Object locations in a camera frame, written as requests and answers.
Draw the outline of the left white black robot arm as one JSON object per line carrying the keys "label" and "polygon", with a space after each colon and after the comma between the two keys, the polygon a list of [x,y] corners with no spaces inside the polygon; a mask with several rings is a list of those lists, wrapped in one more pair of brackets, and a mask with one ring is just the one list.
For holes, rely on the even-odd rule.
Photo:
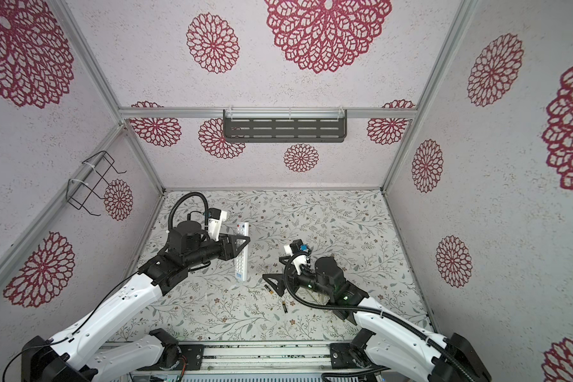
{"label": "left white black robot arm", "polygon": [[[173,222],[178,207],[191,197],[205,204],[199,223],[187,218]],[[178,364],[179,342],[163,329],[113,350],[102,349],[113,334],[140,310],[168,295],[189,273],[215,259],[237,258],[251,239],[221,232],[227,213],[207,205],[206,197],[191,192],[178,199],[167,219],[166,244],[137,272],[117,283],[88,315],[49,339],[36,336],[16,358],[23,381],[111,381],[135,369]]]}

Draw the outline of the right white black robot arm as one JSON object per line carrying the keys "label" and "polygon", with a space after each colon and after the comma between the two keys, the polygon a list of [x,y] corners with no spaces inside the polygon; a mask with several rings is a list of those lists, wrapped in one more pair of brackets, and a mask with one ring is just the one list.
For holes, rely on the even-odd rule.
{"label": "right white black robot arm", "polygon": [[393,370],[413,381],[492,379],[466,338],[423,329],[384,308],[348,281],[334,258],[321,257],[313,266],[302,253],[279,261],[282,273],[263,276],[275,293],[289,294],[311,309],[331,311],[358,327],[349,349],[354,363]]}

